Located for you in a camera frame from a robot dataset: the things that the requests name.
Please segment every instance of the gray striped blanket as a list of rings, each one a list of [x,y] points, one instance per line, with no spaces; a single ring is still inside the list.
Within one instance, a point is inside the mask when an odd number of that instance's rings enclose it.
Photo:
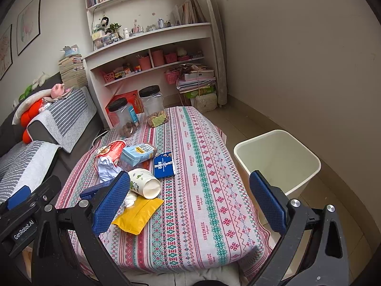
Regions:
[[[43,182],[59,145],[20,142],[0,158],[0,203],[27,185],[33,192]]]
[[[74,89],[67,98],[53,103],[31,122],[40,121],[57,143],[71,153],[95,113],[94,102],[87,88],[83,87]]]

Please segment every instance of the blue label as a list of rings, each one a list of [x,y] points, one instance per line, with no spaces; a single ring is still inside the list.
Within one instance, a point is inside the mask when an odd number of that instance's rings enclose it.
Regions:
[[[138,119],[138,117],[137,117],[137,115],[135,113],[134,107],[132,105],[128,108],[128,111],[131,114],[132,121],[134,123],[137,123],[139,121],[139,119]]]

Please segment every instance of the blue gripper pad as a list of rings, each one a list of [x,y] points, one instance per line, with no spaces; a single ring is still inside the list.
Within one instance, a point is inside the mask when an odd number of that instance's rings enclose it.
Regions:
[[[285,234],[287,228],[286,212],[267,186],[268,182],[259,171],[251,173],[249,182],[251,192],[269,222],[271,229],[279,232],[281,235]]]
[[[130,176],[124,172],[94,212],[92,229],[96,236],[107,231],[129,190]]]
[[[26,185],[21,187],[13,196],[8,199],[8,210],[13,209],[30,196],[30,188]]]

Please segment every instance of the pink plush toy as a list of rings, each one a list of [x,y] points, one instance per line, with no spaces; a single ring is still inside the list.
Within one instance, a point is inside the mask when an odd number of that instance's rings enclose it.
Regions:
[[[65,85],[64,84],[56,84],[54,87],[51,89],[50,95],[52,99],[61,97],[65,92]]]

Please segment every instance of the trash can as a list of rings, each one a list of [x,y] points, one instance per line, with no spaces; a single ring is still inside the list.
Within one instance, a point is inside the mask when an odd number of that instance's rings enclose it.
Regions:
[[[238,143],[234,156],[252,200],[249,177],[255,170],[259,170],[270,185],[279,187],[289,199],[294,199],[321,168],[318,157],[284,130],[273,130]],[[261,211],[259,215],[261,223],[267,223]]]

